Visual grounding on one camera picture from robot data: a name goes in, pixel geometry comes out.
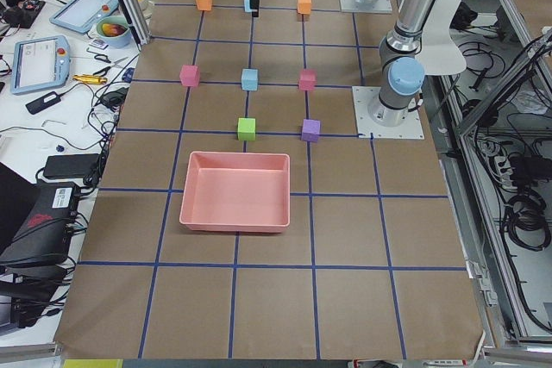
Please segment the pink plastic tray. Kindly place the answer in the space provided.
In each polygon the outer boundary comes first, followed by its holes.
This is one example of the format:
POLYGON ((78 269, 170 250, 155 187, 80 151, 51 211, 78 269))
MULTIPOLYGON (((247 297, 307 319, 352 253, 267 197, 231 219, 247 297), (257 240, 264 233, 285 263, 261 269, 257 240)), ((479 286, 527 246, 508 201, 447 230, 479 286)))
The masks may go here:
POLYGON ((190 230, 281 233, 291 220, 284 153, 190 154, 179 222, 190 230))

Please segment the pink foam block outer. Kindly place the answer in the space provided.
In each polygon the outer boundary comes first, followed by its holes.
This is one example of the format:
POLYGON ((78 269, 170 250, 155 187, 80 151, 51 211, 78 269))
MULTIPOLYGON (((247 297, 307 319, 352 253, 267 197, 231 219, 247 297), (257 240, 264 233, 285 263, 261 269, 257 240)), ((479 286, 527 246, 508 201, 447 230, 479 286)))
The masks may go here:
POLYGON ((179 79, 184 87, 197 87, 200 82, 200 70, 197 65, 182 65, 179 79))

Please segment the scissors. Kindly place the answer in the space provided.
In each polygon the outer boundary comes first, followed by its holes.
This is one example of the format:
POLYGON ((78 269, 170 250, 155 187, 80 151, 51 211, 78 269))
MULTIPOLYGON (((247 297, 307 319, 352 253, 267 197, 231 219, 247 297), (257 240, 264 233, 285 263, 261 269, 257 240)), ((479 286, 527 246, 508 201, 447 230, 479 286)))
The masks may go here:
POLYGON ((114 69, 114 68, 122 68, 122 63, 124 60, 126 60, 127 57, 124 57, 124 58, 121 58, 121 59, 117 59, 113 62, 110 62, 107 66, 103 67, 102 69, 98 70, 98 71, 95 71, 93 73, 94 76, 98 76, 98 77, 102 77, 102 78, 106 78, 107 77, 107 74, 109 73, 109 71, 111 69, 114 69))

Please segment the pink foam block near base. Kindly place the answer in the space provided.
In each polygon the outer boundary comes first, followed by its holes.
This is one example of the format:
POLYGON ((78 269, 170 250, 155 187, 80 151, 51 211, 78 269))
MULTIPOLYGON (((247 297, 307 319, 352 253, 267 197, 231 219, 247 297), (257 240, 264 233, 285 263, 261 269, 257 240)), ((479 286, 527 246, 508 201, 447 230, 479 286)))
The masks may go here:
POLYGON ((317 72, 312 69, 303 69, 299 74, 298 88, 302 91, 315 90, 317 85, 317 72))

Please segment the blue teach pendant near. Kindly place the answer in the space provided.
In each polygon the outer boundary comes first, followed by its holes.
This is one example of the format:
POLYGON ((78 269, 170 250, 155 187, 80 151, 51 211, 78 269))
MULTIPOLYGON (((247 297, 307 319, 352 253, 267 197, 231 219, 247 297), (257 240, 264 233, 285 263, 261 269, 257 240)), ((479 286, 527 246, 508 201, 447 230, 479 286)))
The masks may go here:
POLYGON ((70 46, 63 35, 19 41, 14 47, 10 92, 23 95, 63 86, 70 62, 70 46))

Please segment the orange foam block near base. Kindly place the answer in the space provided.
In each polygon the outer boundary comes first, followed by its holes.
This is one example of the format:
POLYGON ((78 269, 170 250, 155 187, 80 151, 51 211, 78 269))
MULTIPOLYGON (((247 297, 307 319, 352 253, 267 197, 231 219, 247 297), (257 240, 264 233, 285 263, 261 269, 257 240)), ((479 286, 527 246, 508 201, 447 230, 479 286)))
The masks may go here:
POLYGON ((312 11, 312 0, 297 0, 297 12, 309 16, 312 11))

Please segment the green foam block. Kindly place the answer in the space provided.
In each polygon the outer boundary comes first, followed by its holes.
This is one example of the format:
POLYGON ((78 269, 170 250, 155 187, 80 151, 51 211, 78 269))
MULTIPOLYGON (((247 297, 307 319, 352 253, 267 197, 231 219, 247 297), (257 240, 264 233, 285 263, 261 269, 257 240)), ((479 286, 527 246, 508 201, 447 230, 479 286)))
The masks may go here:
POLYGON ((240 117, 237 122, 237 138, 240 141, 256 140, 256 120, 249 117, 240 117))

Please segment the purple foam block near tray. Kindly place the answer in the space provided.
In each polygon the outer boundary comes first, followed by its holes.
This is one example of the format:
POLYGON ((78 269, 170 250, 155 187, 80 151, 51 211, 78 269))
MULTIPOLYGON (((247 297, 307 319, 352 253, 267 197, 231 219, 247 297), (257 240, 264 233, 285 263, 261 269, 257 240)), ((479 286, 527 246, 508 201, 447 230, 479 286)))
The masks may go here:
POLYGON ((315 119, 303 119, 301 140, 305 142, 318 142, 321 133, 321 122, 315 119))

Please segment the light blue foam block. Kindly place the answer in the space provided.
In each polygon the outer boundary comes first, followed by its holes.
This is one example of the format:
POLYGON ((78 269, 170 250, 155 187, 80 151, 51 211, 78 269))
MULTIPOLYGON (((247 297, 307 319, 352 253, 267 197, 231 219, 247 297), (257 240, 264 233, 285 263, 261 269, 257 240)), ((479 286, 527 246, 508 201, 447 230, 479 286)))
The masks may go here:
POLYGON ((245 91, 258 90, 259 73, 257 69, 244 68, 241 73, 241 88, 245 91))
POLYGON ((253 9, 251 8, 251 0, 243 0, 244 10, 246 13, 252 13, 253 9))

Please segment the gold metal tool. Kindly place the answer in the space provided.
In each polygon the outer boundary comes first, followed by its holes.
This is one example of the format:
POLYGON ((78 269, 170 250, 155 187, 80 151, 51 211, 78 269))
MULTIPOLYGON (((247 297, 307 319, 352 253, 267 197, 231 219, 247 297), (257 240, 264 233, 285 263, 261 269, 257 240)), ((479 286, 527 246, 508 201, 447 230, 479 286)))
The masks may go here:
POLYGON ((108 82, 108 79, 106 77, 87 75, 87 74, 74 75, 72 79, 80 83, 93 84, 93 85, 106 84, 108 82))

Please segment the black power adapter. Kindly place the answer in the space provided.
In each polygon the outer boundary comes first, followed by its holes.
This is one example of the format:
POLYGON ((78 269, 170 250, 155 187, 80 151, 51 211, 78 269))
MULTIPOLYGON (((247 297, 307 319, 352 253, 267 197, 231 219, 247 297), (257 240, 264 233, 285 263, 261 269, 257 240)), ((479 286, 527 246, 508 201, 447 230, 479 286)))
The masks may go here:
POLYGON ((42 174, 48 179, 84 178, 98 160, 98 153, 53 155, 47 158, 42 174))

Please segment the blue teach pendant far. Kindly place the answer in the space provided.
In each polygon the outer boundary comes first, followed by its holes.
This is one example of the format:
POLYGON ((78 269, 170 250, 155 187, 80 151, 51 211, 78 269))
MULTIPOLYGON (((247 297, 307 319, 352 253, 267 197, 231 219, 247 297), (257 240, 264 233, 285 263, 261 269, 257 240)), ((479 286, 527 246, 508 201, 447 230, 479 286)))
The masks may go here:
POLYGON ((118 5, 118 0, 70 0, 49 21, 55 26, 84 34, 99 20, 112 15, 118 5))

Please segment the orange foam block outer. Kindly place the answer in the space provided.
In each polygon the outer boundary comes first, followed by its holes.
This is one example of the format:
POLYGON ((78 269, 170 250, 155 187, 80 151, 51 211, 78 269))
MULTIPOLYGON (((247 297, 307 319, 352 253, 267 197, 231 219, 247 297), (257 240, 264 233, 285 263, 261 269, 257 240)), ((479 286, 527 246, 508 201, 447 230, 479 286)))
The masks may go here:
POLYGON ((200 11, 211 11, 213 0, 195 0, 196 7, 200 11))

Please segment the light blue bowl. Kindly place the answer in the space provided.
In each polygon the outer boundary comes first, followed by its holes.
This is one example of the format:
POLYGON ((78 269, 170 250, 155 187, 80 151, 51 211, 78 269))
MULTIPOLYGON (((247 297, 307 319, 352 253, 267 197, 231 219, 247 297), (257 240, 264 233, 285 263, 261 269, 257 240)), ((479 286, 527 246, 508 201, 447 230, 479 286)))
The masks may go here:
POLYGON ((123 16, 107 16, 96 24, 98 37, 109 47, 123 48, 131 41, 129 25, 123 16))

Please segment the blue teach pendant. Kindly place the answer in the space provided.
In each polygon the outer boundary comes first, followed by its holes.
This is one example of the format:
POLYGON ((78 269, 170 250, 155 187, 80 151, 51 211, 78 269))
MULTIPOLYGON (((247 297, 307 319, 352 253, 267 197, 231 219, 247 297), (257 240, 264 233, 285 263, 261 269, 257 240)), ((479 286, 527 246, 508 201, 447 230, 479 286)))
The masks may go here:
POLYGON ((84 34, 99 20, 112 15, 118 5, 118 0, 70 0, 49 21, 55 26, 84 34))
POLYGON ((19 41, 14 47, 10 92, 23 95, 63 86, 70 62, 70 46, 63 35, 19 41))

